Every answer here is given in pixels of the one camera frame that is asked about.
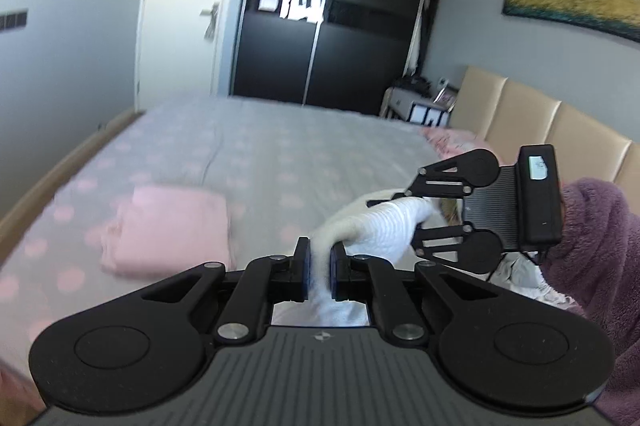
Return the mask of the white room door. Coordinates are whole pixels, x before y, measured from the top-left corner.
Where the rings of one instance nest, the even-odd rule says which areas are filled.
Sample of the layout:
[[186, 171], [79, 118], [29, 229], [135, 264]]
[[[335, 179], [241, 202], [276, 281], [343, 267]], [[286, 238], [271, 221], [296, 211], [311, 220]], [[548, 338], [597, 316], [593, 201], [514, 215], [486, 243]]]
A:
[[226, 0], [141, 0], [136, 44], [136, 106], [217, 86], [218, 34]]

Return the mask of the black sliding wardrobe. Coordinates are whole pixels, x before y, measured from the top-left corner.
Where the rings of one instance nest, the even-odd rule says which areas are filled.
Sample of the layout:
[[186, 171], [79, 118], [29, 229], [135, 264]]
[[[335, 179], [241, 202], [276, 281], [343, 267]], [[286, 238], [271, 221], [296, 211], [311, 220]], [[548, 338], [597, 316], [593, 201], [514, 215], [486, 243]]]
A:
[[425, 0], [243, 0], [231, 92], [366, 115], [400, 78]]

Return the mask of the white crumpled cloth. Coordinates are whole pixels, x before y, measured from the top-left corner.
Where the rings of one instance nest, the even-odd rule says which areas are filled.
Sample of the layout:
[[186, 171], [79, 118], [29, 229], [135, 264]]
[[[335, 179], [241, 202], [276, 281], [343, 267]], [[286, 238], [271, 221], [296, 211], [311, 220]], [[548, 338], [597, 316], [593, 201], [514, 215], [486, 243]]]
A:
[[552, 288], [536, 264], [521, 253], [504, 255], [498, 267], [488, 274], [486, 281], [555, 308], [568, 310], [576, 305], [572, 297]]

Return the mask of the pink floral bedding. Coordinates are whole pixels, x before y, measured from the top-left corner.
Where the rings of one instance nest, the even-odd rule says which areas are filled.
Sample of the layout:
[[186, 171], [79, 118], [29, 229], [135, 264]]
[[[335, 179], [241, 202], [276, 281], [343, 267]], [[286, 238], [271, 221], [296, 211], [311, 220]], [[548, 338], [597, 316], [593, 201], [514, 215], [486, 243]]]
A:
[[485, 141], [468, 130], [425, 127], [422, 134], [440, 159], [448, 159], [474, 149], [490, 149]]

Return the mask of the purple fleece sleeve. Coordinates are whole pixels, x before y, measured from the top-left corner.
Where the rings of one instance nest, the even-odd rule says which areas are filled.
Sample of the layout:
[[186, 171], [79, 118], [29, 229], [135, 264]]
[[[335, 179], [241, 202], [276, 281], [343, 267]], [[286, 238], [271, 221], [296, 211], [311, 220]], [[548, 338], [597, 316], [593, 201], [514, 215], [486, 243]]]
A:
[[572, 297], [611, 340], [615, 366], [597, 401], [620, 425], [639, 423], [639, 216], [611, 182], [584, 178], [562, 190], [561, 243], [542, 275]]

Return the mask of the wooden bed frame edge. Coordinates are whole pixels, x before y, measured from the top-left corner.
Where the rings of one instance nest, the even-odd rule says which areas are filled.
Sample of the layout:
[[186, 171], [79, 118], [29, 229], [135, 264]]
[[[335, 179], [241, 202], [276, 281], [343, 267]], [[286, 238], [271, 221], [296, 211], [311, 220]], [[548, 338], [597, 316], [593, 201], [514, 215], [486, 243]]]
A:
[[63, 157], [24, 195], [1, 220], [1, 263], [11, 256], [25, 233], [55, 197], [96, 154], [125, 131], [143, 113], [129, 108], [94, 132]]

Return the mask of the folded pink garment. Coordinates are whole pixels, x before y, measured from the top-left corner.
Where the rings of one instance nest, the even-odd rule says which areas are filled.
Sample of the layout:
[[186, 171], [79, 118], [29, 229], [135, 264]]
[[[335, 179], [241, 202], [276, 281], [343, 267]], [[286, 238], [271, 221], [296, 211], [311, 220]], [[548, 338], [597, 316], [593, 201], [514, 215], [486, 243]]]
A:
[[170, 276], [212, 261], [232, 269], [229, 227], [227, 201], [220, 194], [195, 187], [137, 187], [101, 232], [101, 264], [136, 279]]

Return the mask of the white bedside table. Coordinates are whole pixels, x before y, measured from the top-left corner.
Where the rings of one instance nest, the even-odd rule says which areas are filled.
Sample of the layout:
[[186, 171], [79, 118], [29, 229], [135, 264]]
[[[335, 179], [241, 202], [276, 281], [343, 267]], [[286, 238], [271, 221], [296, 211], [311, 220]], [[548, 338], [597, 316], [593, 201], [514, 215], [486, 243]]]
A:
[[424, 127], [446, 127], [456, 105], [459, 89], [439, 79], [432, 92], [426, 78], [412, 74], [394, 80], [385, 91], [380, 116]]

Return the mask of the grey pink-dotted bedspread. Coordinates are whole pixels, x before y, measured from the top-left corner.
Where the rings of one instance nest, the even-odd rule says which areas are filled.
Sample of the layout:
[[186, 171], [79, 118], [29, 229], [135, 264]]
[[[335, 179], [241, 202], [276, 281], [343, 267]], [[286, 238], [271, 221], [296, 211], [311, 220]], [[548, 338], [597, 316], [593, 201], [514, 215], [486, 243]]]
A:
[[363, 195], [404, 189], [436, 158], [417, 126], [397, 120], [239, 97], [151, 109], [55, 193], [3, 264], [1, 364], [27, 378], [43, 328], [148, 284], [101, 262], [102, 232], [139, 187], [222, 195], [241, 267], [289, 253]]

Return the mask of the white muslin garment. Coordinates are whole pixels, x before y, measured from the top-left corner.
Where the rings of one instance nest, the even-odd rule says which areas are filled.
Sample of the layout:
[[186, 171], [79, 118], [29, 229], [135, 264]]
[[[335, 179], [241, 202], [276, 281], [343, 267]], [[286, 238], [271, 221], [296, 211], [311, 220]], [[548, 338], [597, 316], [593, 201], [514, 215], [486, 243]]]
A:
[[433, 198], [403, 197], [368, 207], [367, 201], [392, 192], [374, 192], [345, 206], [310, 235], [308, 299], [274, 306], [271, 323], [279, 326], [349, 328], [369, 324], [367, 308], [356, 301], [336, 301], [330, 284], [331, 248], [345, 246], [349, 255], [369, 255], [390, 261], [398, 269], [416, 263], [411, 248], [416, 227], [445, 222]]

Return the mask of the beige padded headboard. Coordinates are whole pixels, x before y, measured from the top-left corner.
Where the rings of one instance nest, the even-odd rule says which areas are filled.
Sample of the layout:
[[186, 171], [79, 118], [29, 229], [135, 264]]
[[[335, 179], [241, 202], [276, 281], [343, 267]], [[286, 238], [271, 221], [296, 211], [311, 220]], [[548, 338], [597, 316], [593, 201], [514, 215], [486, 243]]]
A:
[[523, 145], [551, 144], [563, 182], [613, 182], [639, 211], [639, 144], [531, 86], [469, 66], [450, 127], [473, 133], [507, 164]]

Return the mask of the wall switch panel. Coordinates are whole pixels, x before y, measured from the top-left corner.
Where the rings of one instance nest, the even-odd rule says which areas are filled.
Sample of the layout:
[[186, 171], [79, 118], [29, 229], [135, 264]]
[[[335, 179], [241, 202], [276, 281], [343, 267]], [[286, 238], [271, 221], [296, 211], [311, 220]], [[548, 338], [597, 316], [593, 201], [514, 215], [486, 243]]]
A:
[[0, 31], [6, 32], [25, 28], [27, 25], [28, 11], [4, 12], [0, 14]]

